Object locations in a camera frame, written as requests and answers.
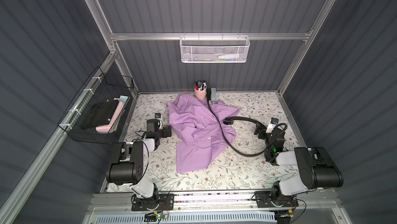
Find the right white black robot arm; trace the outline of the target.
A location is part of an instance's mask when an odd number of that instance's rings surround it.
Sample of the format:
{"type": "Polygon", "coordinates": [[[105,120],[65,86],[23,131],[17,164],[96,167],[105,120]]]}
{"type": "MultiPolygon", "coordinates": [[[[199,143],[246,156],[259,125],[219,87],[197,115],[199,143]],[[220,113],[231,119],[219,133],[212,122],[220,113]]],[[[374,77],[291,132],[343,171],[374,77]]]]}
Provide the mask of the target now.
{"type": "Polygon", "coordinates": [[[270,192],[258,191],[254,200],[259,208],[298,206],[298,194],[315,191],[318,188],[339,188],[343,176],[330,155],[323,147],[295,147],[283,149],[287,124],[273,118],[266,130],[257,128],[255,133],[266,142],[265,161],[273,166],[296,166],[298,173],[290,178],[274,182],[270,192]]]}

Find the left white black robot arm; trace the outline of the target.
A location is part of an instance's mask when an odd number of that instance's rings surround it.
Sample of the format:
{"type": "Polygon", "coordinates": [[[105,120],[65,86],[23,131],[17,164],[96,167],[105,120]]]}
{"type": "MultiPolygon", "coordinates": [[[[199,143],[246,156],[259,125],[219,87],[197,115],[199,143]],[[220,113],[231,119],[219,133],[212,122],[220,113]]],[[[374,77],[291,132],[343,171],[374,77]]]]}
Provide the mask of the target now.
{"type": "Polygon", "coordinates": [[[106,181],[117,186],[128,186],[134,193],[134,208],[154,210],[161,204],[160,195],[155,183],[146,176],[149,163],[144,162],[144,157],[158,149],[160,139],[172,136],[172,128],[164,125],[159,118],[149,119],[146,127],[145,131],[139,131],[142,134],[140,138],[112,145],[106,181]]]}

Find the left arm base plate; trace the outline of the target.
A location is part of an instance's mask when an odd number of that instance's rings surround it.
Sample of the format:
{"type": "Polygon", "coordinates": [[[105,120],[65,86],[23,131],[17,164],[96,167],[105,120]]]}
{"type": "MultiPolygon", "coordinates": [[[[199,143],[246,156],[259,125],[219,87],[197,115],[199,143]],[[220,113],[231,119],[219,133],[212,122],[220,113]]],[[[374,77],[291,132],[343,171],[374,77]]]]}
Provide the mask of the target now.
{"type": "Polygon", "coordinates": [[[174,208],[174,194],[154,195],[149,199],[141,199],[136,195],[131,197],[131,210],[138,211],[171,211],[174,208]]]}

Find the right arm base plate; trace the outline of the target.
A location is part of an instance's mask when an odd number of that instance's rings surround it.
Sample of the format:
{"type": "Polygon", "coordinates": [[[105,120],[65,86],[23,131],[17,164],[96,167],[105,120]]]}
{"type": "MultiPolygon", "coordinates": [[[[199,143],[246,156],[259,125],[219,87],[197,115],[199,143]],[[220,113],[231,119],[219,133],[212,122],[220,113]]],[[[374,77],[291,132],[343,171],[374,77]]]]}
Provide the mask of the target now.
{"type": "Polygon", "coordinates": [[[271,191],[256,191],[251,199],[256,202],[258,208],[290,207],[295,209],[299,206],[297,199],[293,196],[284,196],[271,191]]]}

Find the purple trousers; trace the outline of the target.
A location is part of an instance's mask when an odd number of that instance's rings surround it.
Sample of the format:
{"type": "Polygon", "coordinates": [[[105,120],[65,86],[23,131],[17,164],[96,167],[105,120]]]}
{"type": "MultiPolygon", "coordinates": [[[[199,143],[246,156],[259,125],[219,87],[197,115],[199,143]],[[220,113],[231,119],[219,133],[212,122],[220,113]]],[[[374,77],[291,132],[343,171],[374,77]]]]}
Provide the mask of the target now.
{"type": "Polygon", "coordinates": [[[206,169],[236,138],[234,128],[218,121],[237,116],[239,109],[218,100],[208,107],[206,100],[180,94],[167,103],[169,124],[181,139],[176,143],[177,173],[206,169]]]}

